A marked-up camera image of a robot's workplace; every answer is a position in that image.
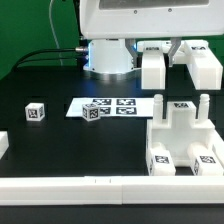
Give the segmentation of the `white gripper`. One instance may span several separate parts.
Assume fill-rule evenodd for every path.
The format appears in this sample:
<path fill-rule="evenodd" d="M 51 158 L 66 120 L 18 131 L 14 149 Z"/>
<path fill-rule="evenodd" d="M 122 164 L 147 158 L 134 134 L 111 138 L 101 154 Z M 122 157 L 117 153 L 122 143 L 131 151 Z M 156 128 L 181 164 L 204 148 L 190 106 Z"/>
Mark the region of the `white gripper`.
<path fill-rule="evenodd" d="M 172 37 L 169 66 L 181 37 L 224 34 L 224 0 L 80 0 L 80 27 L 87 39 L 126 39 L 132 67 L 135 40 Z"/>

